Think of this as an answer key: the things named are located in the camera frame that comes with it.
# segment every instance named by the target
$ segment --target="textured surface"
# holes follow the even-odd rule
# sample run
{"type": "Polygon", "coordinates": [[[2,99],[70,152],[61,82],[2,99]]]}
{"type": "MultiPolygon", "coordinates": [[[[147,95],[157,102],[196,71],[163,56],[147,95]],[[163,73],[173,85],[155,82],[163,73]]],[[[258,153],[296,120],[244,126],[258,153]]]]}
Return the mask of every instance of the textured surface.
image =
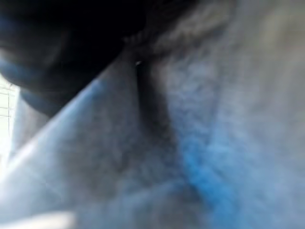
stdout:
{"type": "Polygon", "coordinates": [[[0,222],[304,228],[304,15],[302,1],[198,1],[138,79],[126,51],[21,149],[0,222]]]}

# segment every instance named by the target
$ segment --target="gray fabric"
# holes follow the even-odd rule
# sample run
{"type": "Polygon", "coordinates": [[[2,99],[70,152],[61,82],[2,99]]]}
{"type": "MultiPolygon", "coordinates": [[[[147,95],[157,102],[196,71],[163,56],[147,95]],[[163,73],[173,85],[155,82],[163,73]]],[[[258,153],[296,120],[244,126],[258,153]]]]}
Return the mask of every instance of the gray fabric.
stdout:
{"type": "Polygon", "coordinates": [[[126,51],[18,152],[0,223],[303,229],[304,19],[302,1],[198,1],[138,77],[126,51]]]}

